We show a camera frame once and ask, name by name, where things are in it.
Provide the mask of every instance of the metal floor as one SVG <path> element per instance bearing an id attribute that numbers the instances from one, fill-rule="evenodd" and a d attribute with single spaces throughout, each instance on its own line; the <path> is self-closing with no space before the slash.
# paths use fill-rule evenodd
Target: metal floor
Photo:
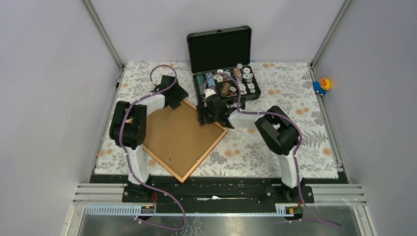
<path id="1" fill-rule="evenodd" d="M 325 219 L 343 225 L 337 230 L 320 222 L 286 222 L 282 217 L 269 216 L 198 216 L 187 217 L 182 231 L 168 231 L 146 224 L 138 224 L 133 216 L 85 215 L 80 236 L 356 236 L 361 235 L 353 210 L 349 206 L 319 206 L 311 209 Z M 303 219 L 312 218 L 305 213 Z M 181 217 L 158 217 L 149 221 L 166 226 L 180 226 Z"/>

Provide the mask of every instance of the gray wall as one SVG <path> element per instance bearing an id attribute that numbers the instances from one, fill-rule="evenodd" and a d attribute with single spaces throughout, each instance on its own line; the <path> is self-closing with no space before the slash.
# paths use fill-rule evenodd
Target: gray wall
<path id="1" fill-rule="evenodd" d="M 1 235 L 57 236 L 118 69 L 80 0 L 0 9 Z"/>
<path id="2" fill-rule="evenodd" d="M 123 61 L 189 61 L 192 32 L 249 25 L 251 59 L 311 61 L 343 0 L 92 0 Z"/>
<path id="3" fill-rule="evenodd" d="M 317 65 L 379 236 L 416 235 L 417 1 L 357 0 Z"/>

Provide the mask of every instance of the black tray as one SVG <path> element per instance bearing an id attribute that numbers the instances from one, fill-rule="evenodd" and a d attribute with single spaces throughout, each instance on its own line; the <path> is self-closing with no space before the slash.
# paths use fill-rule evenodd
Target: black tray
<path id="1" fill-rule="evenodd" d="M 250 101 L 259 98 L 261 90 L 256 81 L 254 71 L 250 66 L 250 46 L 251 46 L 252 29 L 249 26 L 242 26 L 231 29 L 219 29 L 201 33 L 191 33 L 187 36 L 188 51 L 190 55 L 191 71 L 193 72 L 194 87 L 197 94 L 199 105 L 204 104 L 203 94 L 197 82 L 197 76 L 205 75 L 207 72 L 217 73 L 217 69 L 232 70 L 238 63 L 249 67 L 253 73 L 252 83 L 255 86 L 255 93 L 250 93 L 247 88 L 247 94 L 241 96 L 241 101 Z M 224 82 L 217 82 L 216 92 L 222 88 Z M 228 81 L 231 86 L 236 87 L 233 81 Z M 238 95 L 222 97 L 223 101 L 229 104 L 238 101 Z"/>

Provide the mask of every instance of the floral pattern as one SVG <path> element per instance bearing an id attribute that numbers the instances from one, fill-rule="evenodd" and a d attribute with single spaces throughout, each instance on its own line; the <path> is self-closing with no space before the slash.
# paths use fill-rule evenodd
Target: floral pattern
<path id="1" fill-rule="evenodd" d="M 129 62 L 120 84 L 117 101 L 134 101 L 148 94 L 162 75 L 173 75 L 166 67 L 150 71 L 157 65 L 172 66 L 179 84 L 188 92 L 189 102 L 197 104 L 189 62 Z M 252 62 L 260 98 L 246 102 L 247 110 L 266 110 L 279 106 L 300 127 L 304 141 L 298 151 L 300 171 L 304 177 L 335 178 L 337 170 L 330 149 L 324 119 L 312 87 L 307 63 Z M 128 174 L 122 150 L 109 137 L 109 128 L 97 154 L 96 174 Z M 152 175 L 171 175 L 145 152 Z M 276 154 L 271 152 L 261 135 L 253 129 L 230 129 L 192 176 L 280 177 Z"/>

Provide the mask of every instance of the yellow toy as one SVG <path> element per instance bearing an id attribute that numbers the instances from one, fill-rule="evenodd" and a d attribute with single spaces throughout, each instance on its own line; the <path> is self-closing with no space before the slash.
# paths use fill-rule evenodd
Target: yellow toy
<path id="1" fill-rule="evenodd" d="M 330 80 L 328 80 L 327 78 L 322 78 L 320 80 L 320 86 L 324 89 L 324 90 L 329 90 L 331 83 Z"/>
<path id="2" fill-rule="evenodd" d="M 322 78 L 320 81 L 313 82 L 313 88 L 320 96 L 324 96 L 326 91 L 330 89 L 330 80 Z"/>

